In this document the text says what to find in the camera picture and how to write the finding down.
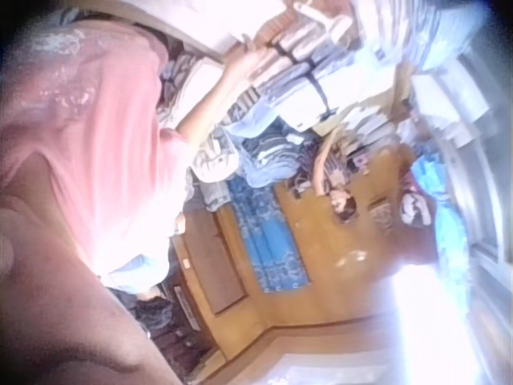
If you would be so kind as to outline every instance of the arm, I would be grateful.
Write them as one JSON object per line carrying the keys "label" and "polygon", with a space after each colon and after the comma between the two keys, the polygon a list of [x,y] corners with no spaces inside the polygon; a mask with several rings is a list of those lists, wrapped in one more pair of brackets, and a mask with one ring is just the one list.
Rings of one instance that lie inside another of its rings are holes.
{"label": "arm", "polygon": [[331,150],[331,146],[333,146],[333,142],[335,141],[337,133],[337,128],[331,131],[331,133],[319,147],[319,151],[317,152],[317,156],[315,157],[315,161],[313,162],[312,186],[313,191],[317,196],[325,195],[327,193],[326,191],[324,191],[323,183],[325,178],[324,164],[326,162],[326,159],[328,158],[329,151]]}
{"label": "arm", "polygon": [[250,77],[257,69],[266,50],[244,53],[238,47],[227,58],[226,68],[216,86],[185,116],[176,129],[196,150],[212,131],[214,123],[250,86]]}

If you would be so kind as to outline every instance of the hand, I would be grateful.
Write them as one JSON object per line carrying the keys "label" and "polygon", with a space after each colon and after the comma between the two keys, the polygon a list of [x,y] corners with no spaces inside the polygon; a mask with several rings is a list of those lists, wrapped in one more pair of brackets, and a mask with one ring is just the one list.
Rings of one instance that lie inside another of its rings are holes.
{"label": "hand", "polygon": [[239,45],[228,53],[223,78],[236,96],[251,86],[267,50],[268,48],[256,49],[253,43],[249,43]]}

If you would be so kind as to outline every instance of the hair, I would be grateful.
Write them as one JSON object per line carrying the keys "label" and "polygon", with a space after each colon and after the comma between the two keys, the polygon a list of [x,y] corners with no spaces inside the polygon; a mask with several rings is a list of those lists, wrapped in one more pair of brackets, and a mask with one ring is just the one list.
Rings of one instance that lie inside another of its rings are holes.
{"label": "hair", "polygon": [[346,223],[353,219],[353,217],[357,213],[357,206],[356,206],[356,200],[351,196],[351,198],[348,198],[347,201],[345,201],[344,211],[341,213],[335,213],[337,216],[341,219],[343,223]]}

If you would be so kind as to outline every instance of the stack of clothes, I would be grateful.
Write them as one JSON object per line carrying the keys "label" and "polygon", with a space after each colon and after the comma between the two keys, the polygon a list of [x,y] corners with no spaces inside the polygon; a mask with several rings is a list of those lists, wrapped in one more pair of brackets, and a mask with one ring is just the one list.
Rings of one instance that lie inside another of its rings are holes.
{"label": "stack of clothes", "polygon": [[[292,141],[293,129],[277,118],[259,136],[245,139],[237,146],[240,153],[239,173],[249,186],[260,188],[293,176],[301,163],[300,146]],[[311,140],[314,134],[298,136],[296,140]]]}

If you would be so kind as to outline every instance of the blue clothing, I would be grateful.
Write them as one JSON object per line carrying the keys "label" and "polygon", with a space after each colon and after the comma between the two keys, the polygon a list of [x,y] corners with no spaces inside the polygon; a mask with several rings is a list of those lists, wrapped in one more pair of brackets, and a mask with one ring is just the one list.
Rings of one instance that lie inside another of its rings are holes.
{"label": "blue clothing", "polygon": [[309,283],[293,235],[273,187],[251,188],[241,177],[228,181],[240,233],[257,281],[265,293]]}
{"label": "blue clothing", "polygon": [[446,169],[439,154],[426,154],[411,166],[418,185],[436,200],[434,232],[440,274],[447,292],[465,314],[470,301],[470,262],[463,219],[448,199]]}

